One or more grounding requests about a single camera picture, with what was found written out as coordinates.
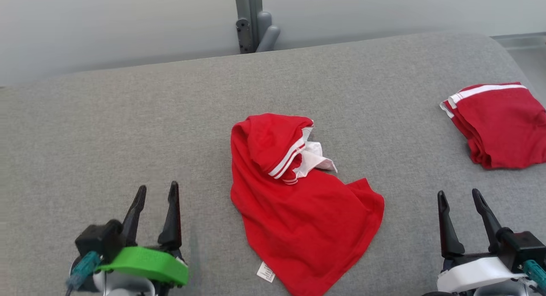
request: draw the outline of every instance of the folded red shirt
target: folded red shirt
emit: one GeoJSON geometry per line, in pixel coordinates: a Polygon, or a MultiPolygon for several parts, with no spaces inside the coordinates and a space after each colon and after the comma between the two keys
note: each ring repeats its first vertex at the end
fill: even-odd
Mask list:
{"type": "Polygon", "coordinates": [[[546,162],[546,113],[520,82],[478,84],[440,107],[468,140],[484,168],[526,168],[546,162]]]}
{"type": "Polygon", "coordinates": [[[345,185],[311,168],[333,167],[306,155],[312,126],[267,113],[232,129],[232,202],[252,249],[295,296],[325,294],[366,251],[384,209],[366,179],[345,185]]]}

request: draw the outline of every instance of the white stripe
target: white stripe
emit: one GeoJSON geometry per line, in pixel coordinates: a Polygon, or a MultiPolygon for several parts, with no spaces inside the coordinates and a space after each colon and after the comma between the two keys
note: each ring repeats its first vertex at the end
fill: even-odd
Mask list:
{"type": "Polygon", "coordinates": [[[275,166],[275,168],[273,168],[273,170],[271,170],[268,174],[272,177],[274,177],[275,179],[278,179],[282,176],[282,174],[285,173],[286,169],[288,168],[288,166],[290,166],[290,163],[292,162],[292,160],[294,159],[294,157],[297,155],[297,154],[300,154],[303,150],[302,149],[299,149],[297,150],[300,146],[302,146],[304,144],[304,140],[303,138],[300,138],[298,139],[291,147],[290,149],[288,149],[288,152],[286,153],[285,157],[282,158],[281,162],[279,163],[279,165],[275,166]]]}
{"type": "Polygon", "coordinates": [[[440,103],[440,108],[445,111],[445,113],[447,114],[447,116],[450,118],[450,119],[453,119],[453,117],[455,117],[455,115],[453,115],[453,113],[451,113],[451,111],[447,108],[447,106],[445,106],[445,103],[444,102],[441,102],[440,103]]]}
{"type": "Polygon", "coordinates": [[[466,99],[466,98],[468,98],[470,96],[474,96],[475,94],[486,92],[486,91],[503,90],[503,89],[510,89],[510,88],[525,88],[525,89],[527,89],[525,86],[519,85],[519,84],[484,85],[484,86],[472,88],[472,89],[469,89],[469,90],[457,92],[456,94],[454,94],[452,96],[449,96],[448,102],[449,102],[449,105],[451,105],[451,107],[453,109],[456,109],[457,108],[457,102],[459,102],[462,99],[466,99]]]}

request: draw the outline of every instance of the clothing tag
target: clothing tag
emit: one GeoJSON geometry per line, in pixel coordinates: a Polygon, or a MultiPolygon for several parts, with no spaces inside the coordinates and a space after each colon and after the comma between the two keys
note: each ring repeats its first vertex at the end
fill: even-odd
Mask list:
{"type": "Polygon", "coordinates": [[[258,269],[258,273],[256,273],[256,275],[262,279],[265,279],[269,283],[273,282],[273,279],[275,279],[275,274],[269,267],[267,267],[267,265],[265,265],[264,261],[262,261],[260,269],[258,269]]]}

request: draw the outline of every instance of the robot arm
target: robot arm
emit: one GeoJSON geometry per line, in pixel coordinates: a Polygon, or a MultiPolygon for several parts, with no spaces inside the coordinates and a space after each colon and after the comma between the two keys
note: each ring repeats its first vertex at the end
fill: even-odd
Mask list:
{"type": "Polygon", "coordinates": [[[528,294],[528,287],[545,294],[546,246],[531,232],[514,233],[510,228],[502,228],[478,189],[472,190],[472,197],[487,232],[488,252],[465,254],[449,217],[449,204],[444,192],[440,191],[438,213],[445,260],[437,281],[438,290],[467,295],[523,296],[528,294]],[[499,291],[491,294],[492,289],[499,291]]]}
{"type": "Polygon", "coordinates": [[[181,252],[180,197],[178,183],[170,186],[163,231],[158,246],[140,247],[136,242],[146,186],[140,186],[123,224],[110,220],[88,226],[76,239],[80,257],[67,280],[68,292],[100,292],[105,296],[167,296],[188,282],[189,270],[181,252]]]}

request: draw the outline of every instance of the gray cushion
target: gray cushion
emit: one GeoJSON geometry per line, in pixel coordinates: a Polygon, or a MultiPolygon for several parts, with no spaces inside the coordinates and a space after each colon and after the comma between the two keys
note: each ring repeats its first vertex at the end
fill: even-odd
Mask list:
{"type": "Polygon", "coordinates": [[[487,238],[470,191],[504,226],[546,240],[546,165],[485,171],[438,103],[470,84],[520,81],[486,36],[418,34],[101,70],[1,91],[4,273],[18,295],[60,295],[88,225],[123,219],[148,185],[137,240],[153,245],[171,180],[180,184],[191,282],[173,295],[286,295],[256,276],[230,201],[230,129],[248,115],[312,118],[313,138],[346,183],[384,196],[380,231],[328,295],[418,295],[442,266],[436,193],[443,189],[468,252],[487,238]]]}

